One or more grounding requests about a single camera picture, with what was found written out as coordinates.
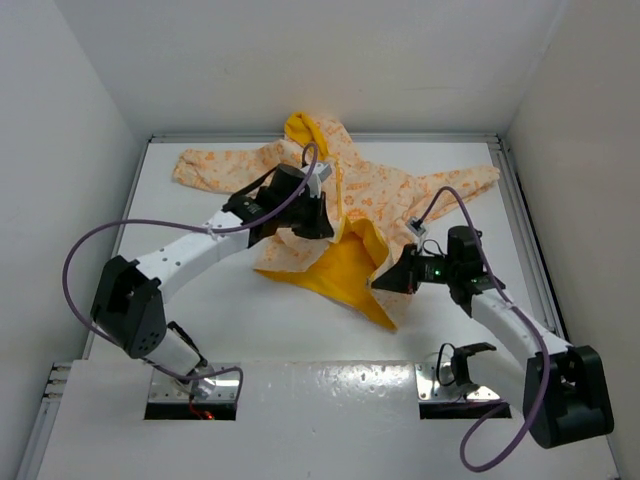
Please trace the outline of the orange patterned hooded jacket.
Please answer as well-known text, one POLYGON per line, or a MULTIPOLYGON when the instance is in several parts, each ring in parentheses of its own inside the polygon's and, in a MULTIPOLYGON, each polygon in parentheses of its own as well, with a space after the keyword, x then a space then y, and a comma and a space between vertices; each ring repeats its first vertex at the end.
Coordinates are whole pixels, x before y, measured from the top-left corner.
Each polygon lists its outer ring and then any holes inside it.
POLYGON ((297 112, 285 123, 283 138, 255 150, 182 152, 174 182, 219 194, 231 194, 279 163, 300 166, 304 146, 315 143, 332 173, 323 184, 330 240, 305 240, 282 231, 269 238, 254 264, 273 281, 305 288, 361 312, 371 322, 394 331, 411 302, 407 295, 375 291, 368 283, 395 263, 413 240, 406 227, 412 217, 438 219, 457 208, 443 186, 465 201, 489 190, 500 172, 481 165, 415 176, 365 159, 337 120, 297 112))

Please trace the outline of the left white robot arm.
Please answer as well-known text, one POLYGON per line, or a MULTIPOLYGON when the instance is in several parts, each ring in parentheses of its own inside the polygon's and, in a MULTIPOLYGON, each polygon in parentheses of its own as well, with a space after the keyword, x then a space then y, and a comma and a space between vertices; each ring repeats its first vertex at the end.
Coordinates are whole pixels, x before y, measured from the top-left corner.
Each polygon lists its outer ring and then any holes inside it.
POLYGON ((102 271, 91 318, 130 358, 185 379, 206 365, 193 341, 165 315, 168 300, 227 257, 288 230, 309 240, 330 239, 323 184, 326 163, 281 164, 234 193, 204 225, 151 253, 116 256, 102 271))

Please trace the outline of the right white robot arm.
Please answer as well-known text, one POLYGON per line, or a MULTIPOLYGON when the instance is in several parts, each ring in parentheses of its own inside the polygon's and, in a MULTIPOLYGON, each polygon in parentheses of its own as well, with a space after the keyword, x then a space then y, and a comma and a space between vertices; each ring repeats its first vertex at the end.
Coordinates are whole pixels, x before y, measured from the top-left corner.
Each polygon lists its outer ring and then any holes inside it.
POLYGON ((550 449, 612 433, 615 421, 598 352, 529 319, 509 299, 505 284, 490 275, 481 238, 479 230, 455 226, 443 254, 424 254, 407 244, 372 287, 414 294, 426 283, 447 286, 453 302, 490 331, 516 363, 504 361, 489 342, 456 346, 447 368, 435 366, 435 380, 461 392, 476 386, 493 390, 519 407, 539 446, 550 449))

